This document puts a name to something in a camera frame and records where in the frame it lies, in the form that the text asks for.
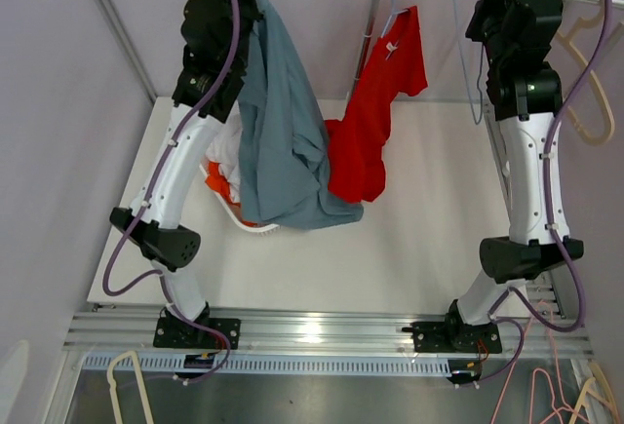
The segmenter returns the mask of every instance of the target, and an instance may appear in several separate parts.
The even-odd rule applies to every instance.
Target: metal floor
[[[488,362],[490,369],[502,365]],[[546,367],[555,377],[552,363],[520,361],[496,422],[527,422],[530,378],[537,366]],[[570,361],[561,361],[561,370],[566,398],[573,404],[578,388]],[[124,422],[144,422],[134,375],[115,375]],[[484,383],[480,390],[454,390],[440,378],[261,374],[217,374],[189,387],[167,378],[148,379],[146,385],[158,423],[481,424],[490,422],[505,376]],[[533,419],[543,419],[550,413],[550,393],[545,379],[539,378],[537,384]],[[85,422],[114,422],[103,371],[81,373],[66,423]]]

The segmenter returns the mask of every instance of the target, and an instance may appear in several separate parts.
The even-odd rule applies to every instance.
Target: white hanger
[[[145,382],[143,381],[143,374],[140,369],[140,361],[136,351],[126,351],[120,354],[110,362],[108,369],[106,370],[106,380],[109,385],[110,401],[113,405],[113,413],[115,415],[115,424],[123,424],[121,417],[121,407],[119,406],[119,397],[117,396],[117,382],[113,377],[113,369],[119,363],[126,358],[132,358],[133,368],[135,369],[136,384],[138,385],[138,393],[140,394],[140,402],[143,405],[143,413],[145,414],[145,422],[147,424],[154,424],[154,418],[152,417],[152,410],[149,406],[149,400],[147,399],[147,390],[145,389]]]

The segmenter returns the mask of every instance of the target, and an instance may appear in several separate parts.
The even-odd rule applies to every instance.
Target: white table
[[[322,100],[327,118],[344,101]],[[121,205],[133,199],[167,127],[172,101],[160,97],[136,155]],[[316,231],[281,228],[255,236],[237,228],[198,171],[181,223],[202,237],[186,269],[219,307],[334,312],[445,313],[471,285],[481,265],[479,243],[505,235],[508,218],[484,126],[466,104],[395,102],[392,136],[384,149],[385,192],[365,205],[362,221]],[[156,279],[108,297],[104,266],[120,234],[111,229],[88,300],[157,304]],[[111,277],[119,288],[149,269],[127,244]],[[512,300],[502,312],[524,317]]]

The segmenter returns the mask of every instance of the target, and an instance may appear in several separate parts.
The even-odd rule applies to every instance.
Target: white wall
[[[565,12],[565,25],[576,17],[586,18],[595,14],[597,8],[583,5],[569,6]],[[624,14],[615,11],[614,21],[622,20]],[[589,57],[598,40],[599,30],[579,35],[578,45]],[[622,266],[622,239],[624,236],[624,116],[622,103],[624,91],[621,78],[624,69],[624,46],[620,45],[600,65],[597,72],[608,95],[616,121],[613,140],[600,147],[587,146],[565,121],[562,130],[561,174],[565,202],[565,214],[572,236],[585,242],[585,256],[578,261],[581,277],[587,290],[587,329],[592,339],[596,357],[624,406],[624,344],[622,312],[624,312],[624,268]],[[574,63],[563,51],[555,47],[550,56],[553,66],[562,74],[566,84],[578,74]],[[574,109],[590,130],[602,132],[600,111],[591,90],[586,87],[575,102]],[[571,280],[565,268],[556,273],[558,286],[564,300],[577,303]]]
[[[150,105],[93,0],[0,0],[0,357],[31,346],[38,422]]]
[[[160,95],[170,95],[181,69],[179,27],[186,0],[113,0]],[[369,0],[271,0],[278,9],[318,97],[345,98],[350,89]],[[459,0],[462,32],[477,0]],[[421,97],[466,98],[454,35],[451,0],[398,0],[418,5],[429,88]],[[389,14],[383,0],[377,31]],[[467,40],[476,78],[479,47]]]

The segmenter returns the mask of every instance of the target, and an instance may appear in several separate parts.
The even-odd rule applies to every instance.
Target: white cloth
[[[241,111],[238,107],[238,101],[235,101],[223,128],[206,151],[206,157],[214,163],[219,163],[219,173],[230,184],[232,203],[241,203],[241,171],[238,165],[238,148],[241,144],[242,132]]]

